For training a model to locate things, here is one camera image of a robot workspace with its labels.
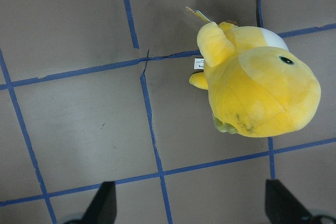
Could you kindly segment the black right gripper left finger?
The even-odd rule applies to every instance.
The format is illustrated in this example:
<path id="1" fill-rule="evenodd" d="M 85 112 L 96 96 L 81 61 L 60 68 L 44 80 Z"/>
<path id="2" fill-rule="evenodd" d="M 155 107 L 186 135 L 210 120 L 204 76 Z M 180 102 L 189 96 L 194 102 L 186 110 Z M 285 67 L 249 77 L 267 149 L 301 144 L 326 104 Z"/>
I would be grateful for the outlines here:
<path id="1" fill-rule="evenodd" d="M 114 223 L 117 217 L 115 182 L 103 182 L 81 219 L 81 223 Z"/>

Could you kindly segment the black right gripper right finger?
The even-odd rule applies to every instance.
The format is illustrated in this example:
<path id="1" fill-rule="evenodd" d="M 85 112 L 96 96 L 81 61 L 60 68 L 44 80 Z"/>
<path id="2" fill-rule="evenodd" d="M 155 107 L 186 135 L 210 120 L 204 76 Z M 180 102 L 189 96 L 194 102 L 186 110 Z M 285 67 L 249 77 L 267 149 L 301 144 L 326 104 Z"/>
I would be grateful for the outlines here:
<path id="1" fill-rule="evenodd" d="M 313 218 L 278 179 L 265 182 L 265 213 L 270 223 L 310 223 Z"/>

